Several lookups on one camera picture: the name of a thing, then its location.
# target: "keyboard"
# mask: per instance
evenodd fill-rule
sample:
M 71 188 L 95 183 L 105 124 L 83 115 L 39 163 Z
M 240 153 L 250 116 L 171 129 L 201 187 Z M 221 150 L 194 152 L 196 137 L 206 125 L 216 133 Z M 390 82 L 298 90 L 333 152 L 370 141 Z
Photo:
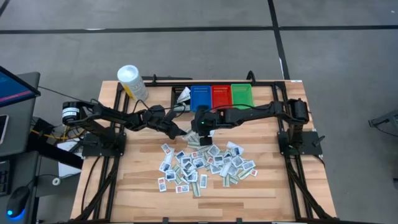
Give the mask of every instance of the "keyboard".
M 11 191 L 10 161 L 0 161 L 0 197 Z

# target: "green bin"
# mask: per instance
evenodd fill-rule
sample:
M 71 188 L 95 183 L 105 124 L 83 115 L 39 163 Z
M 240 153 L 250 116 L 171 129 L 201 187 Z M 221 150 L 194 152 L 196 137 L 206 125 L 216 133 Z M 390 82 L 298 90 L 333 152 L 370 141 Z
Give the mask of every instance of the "green bin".
M 245 104 L 254 106 L 250 84 L 232 84 L 232 104 Z M 234 106 L 238 109 L 247 109 L 247 106 Z

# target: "monitor screen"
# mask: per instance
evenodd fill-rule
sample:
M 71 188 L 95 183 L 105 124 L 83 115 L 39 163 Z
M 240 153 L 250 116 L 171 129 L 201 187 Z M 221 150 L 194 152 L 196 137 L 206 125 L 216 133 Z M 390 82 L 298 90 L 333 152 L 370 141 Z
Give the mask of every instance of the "monitor screen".
M 34 96 L 35 92 L 0 71 L 0 107 Z

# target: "black tray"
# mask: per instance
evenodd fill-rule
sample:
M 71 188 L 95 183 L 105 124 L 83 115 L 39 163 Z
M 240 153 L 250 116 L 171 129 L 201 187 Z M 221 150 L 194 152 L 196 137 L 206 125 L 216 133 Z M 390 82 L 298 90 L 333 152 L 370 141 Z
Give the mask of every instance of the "black tray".
M 179 98 L 179 96 L 181 95 L 181 93 L 185 89 L 185 87 L 188 87 L 189 89 L 191 89 L 191 86 L 176 86 L 176 87 L 172 87 L 172 100 L 171 100 L 170 107 L 177 106 L 177 99 Z M 184 101 L 184 103 L 186 104 L 184 113 L 190 112 L 190 110 L 191 110 L 191 99 L 189 99 L 187 101 Z M 175 112 L 181 113 L 182 110 L 183 110 L 183 106 L 179 106 L 179 107 L 174 108 Z

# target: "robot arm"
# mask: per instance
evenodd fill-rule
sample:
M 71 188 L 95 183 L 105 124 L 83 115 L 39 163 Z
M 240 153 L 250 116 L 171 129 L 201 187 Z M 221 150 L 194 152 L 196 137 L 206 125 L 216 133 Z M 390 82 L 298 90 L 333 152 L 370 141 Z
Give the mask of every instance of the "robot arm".
M 140 110 L 134 113 L 123 113 L 105 107 L 101 103 L 89 103 L 83 101 L 70 101 L 63 103 L 62 123 L 70 127 L 81 127 L 91 134 L 98 136 L 102 141 L 113 142 L 115 133 L 109 128 L 102 127 L 96 119 L 104 119 L 124 125 L 131 131 L 140 131 L 143 128 L 151 128 L 165 133 L 170 139 L 186 134 L 172 122 L 176 113 L 170 110 L 165 114 L 165 109 L 160 106 L 152 106 L 148 110 Z
M 200 139 L 200 144 L 209 145 L 212 144 L 211 138 L 208 137 L 211 130 L 221 128 L 230 129 L 240 126 L 245 121 L 270 117 L 283 119 L 293 126 L 291 139 L 298 142 L 300 142 L 303 125 L 307 124 L 310 120 L 306 102 L 298 99 L 286 102 L 270 102 L 267 105 L 244 110 L 237 108 L 218 109 L 214 113 L 206 106 L 200 106 L 195 114 L 195 119 L 191 121 L 191 125 L 192 130 L 203 137 Z

